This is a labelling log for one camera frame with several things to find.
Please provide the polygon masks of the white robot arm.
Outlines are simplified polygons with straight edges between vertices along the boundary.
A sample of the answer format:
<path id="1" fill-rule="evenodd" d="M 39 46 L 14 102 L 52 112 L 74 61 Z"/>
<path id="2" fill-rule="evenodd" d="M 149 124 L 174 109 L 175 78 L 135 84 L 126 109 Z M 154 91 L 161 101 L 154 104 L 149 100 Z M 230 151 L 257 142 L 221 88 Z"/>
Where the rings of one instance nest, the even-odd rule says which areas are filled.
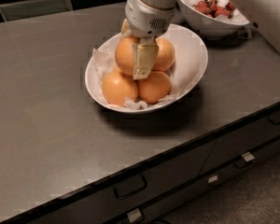
<path id="1" fill-rule="evenodd" d="M 135 80 L 149 76 L 155 38 L 167 32 L 177 0 L 127 0 L 121 31 L 140 39 L 133 53 Z M 280 0 L 229 0 L 280 54 Z"/>

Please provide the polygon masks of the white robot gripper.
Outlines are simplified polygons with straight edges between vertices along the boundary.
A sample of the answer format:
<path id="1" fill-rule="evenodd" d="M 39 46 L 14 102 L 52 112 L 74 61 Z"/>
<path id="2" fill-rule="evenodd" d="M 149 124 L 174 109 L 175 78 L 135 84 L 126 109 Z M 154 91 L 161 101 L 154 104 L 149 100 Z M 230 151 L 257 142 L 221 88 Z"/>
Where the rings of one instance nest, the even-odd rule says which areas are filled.
<path id="1" fill-rule="evenodd" d="M 146 79 L 157 59 L 159 46 L 152 36 L 164 34 L 175 14 L 175 0 L 127 0 L 126 19 L 121 25 L 122 37 L 132 33 L 141 38 L 133 44 L 133 79 Z"/>

